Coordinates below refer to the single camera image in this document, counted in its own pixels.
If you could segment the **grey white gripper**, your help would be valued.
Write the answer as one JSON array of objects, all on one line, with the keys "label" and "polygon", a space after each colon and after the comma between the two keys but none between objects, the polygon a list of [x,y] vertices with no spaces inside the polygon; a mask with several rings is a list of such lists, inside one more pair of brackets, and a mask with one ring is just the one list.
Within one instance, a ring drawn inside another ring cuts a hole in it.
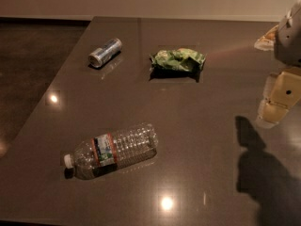
[{"label": "grey white gripper", "polygon": [[257,39],[254,47],[261,51],[274,50],[277,60],[297,66],[270,73],[266,79],[256,123],[270,129],[301,100],[301,0],[293,4],[278,26]]}]

